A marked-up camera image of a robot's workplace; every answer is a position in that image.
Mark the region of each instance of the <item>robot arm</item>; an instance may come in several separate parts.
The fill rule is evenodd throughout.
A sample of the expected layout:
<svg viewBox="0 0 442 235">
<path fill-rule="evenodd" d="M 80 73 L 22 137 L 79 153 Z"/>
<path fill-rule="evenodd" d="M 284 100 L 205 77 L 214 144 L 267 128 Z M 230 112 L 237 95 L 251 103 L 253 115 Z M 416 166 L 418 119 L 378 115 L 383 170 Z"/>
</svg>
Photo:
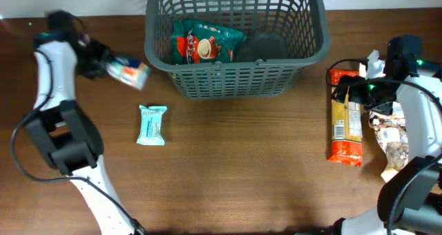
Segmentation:
<svg viewBox="0 0 442 235">
<path fill-rule="evenodd" d="M 39 108 L 39 112 L 27 123 L 26 130 L 48 165 L 72 178 L 71 182 L 86 200 L 102 234 L 143 234 L 141 225 L 122 207 L 107 176 L 98 130 L 75 101 L 77 58 L 81 56 L 87 64 L 84 58 L 90 59 L 90 53 L 79 53 L 78 44 L 67 39 L 71 34 L 50 32 L 36 39 L 39 89 L 34 109 Z M 50 134 L 62 126 L 67 126 L 69 131 L 56 136 Z M 88 182 L 76 180 L 80 177 Z M 91 183 L 120 207 L 94 189 Z"/>
<path fill-rule="evenodd" d="M 417 59 L 421 57 L 421 46 L 422 41 L 418 37 L 406 35 L 394 38 L 389 43 L 383 69 L 387 81 L 377 81 L 371 86 L 360 84 L 348 90 L 351 101 L 386 115 L 391 115 L 388 102 L 401 104 L 407 122 L 410 162 L 382 188 L 377 209 L 342 222 L 342 235 L 384 235 L 387 233 L 385 224 L 392 213 L 393 228 L 398 228 L 394 230 L 395 234 L 409 234 L 399 229 L 430 234 L 442 231 L 442 197 L 431 193 L 441 177 L 441 161 L 419 173 L 441 155 L 441 110 L 436 104 L 439 104 L 437 102 L 442 96 L 442 67 L 435 63 L 428 63 L 427 66 L 424 61 Z M 388 82 L 390 79 L 409 82 L 425 90 L 407 84 L 391 84 L 392 81 Z M 355 77 L 346 80 L 357 82 L 363 79 Z M 347 94 L 345 88 L 336 91 L 334 97 L 339 100 L 343 94 Z M 406 191 L 395 209 L 393 203 L 403 189 Z"/>
</svg>

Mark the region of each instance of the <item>packaged food item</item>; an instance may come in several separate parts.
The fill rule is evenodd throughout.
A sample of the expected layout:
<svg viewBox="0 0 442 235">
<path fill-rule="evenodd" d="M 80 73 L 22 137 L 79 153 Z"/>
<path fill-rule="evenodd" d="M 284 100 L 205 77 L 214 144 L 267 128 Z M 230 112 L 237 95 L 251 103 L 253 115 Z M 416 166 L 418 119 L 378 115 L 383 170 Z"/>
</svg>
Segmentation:
<svg viewBox="0 0 442 235">
<path fill-rule="evenodd" d="M 338 84 L 343 75 L 357 76 L 356 71 L 336 70 L 330 71 L 332 84 Z M 362 167 L 362 125 L 359 104 L 348 101 L 345 103 L 331 101 L 331 158 L 330 162 L 341 162 L 347 165 Z"/>
<path fill-rule="evenodd" d="M 123 82 L 138 90 L 143 89 L 144 83 L 150 73 L 149 67 L 137 59 L 128 57 L 115 57 L 106 66 L 108 74 L 116 80 Z"/>
<path fill-rule="evenodd" d="M 405 116 L 401 105 L 393 102 L 393 114 L 370 113 L 369 126 L 373 128 L 376 140 L 387 156 L 388 164 L 381 174 L 388 182 L 408 163 L 408 137 Z"/>
<path fill-rule="evenodd" d="M 137 143 L 142 145 L 164 145 L 164 139 L 161 136 L 161 121 L 163 113 L 166 112 L 165 106 L 144 107 L 140 105 L 141 110 L 141 130 Z"/>
<path fill-rule="evenodd" d="M 238 30 L 194 19 L 173 22 L 174 64 L 233 62 L 233 55 L 245 41 Z"/>
</svg>

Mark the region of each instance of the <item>red snack bag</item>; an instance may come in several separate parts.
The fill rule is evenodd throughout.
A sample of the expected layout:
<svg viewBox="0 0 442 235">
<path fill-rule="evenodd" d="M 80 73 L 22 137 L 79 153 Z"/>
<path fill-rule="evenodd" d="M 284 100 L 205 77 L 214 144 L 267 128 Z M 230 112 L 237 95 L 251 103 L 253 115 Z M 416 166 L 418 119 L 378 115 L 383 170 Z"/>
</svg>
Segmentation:
<svg viewBox="0 0 442 235">
<path fill-rule="evenodd" d="M 343 75 L 356 76 L 359 72 L 336 70 L 330 71 L 332 84 L 338 84 Z M 362 125 L 359 104 L 348 101 L 345 103 L 331 101 L 331 158 L 330 162 L 341 162 L 347 165 L 362 167 Z"/>
</svg>

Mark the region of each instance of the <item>basket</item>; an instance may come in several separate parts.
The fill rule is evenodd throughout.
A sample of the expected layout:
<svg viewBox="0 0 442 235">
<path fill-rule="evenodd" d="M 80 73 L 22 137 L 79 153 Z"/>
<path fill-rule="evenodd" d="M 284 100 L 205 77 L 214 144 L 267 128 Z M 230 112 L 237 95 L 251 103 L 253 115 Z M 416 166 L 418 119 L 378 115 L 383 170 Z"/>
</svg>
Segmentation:
<svg viewBox="0 0 442 235">
<path fill-rule="evenodd" d="M 201 19 L 287 40 L 290 59 L 172 65 L 174 19 Z M 330 38 L 323 0 L 148 0 L 144 52 L 191 99 L 279 96 L 304 67 L 324 59 Z"/>
</svg>

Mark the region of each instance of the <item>wooden table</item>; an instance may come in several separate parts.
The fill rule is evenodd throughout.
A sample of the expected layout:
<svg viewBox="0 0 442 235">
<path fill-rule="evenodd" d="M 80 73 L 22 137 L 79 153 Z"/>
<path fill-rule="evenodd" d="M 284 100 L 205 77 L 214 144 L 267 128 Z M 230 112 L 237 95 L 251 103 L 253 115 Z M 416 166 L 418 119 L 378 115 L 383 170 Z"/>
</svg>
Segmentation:
<svg viewBox="0 0 442 235">
<path fill-rule="evenodd" d="M 108 175 L 130 213 L 148 230 L 266 232 L 328 226 L 376 204 L 386 159 L 364 129 L 363 168 L 327 161 L 332 62 L 386 54 L 398 35 L 423 37 L 426 58 L 441 61 L 442 10 L 358 10 L 327 13 L 331 50 L 282 97 L 195 102 L 155 70 L 143 91 L 111 78 L 76 79 L 77 99 L 103 137 Z M 144 17 L 83 18 L 90 34 L 118 52 L 144 58 Z M 3 20 L 0 31 L 0 234 L 99 234 L 69 182 L 24 178 L 9 153 L 11 130 L 34 104 L 37 67 L 32 36 L 43 19 Z M 135 143 L 138 106 L 165 105 L 164 147 Z M 26 133 L 22 163 L 39 176 L 50 170 Z"/>
</svg>

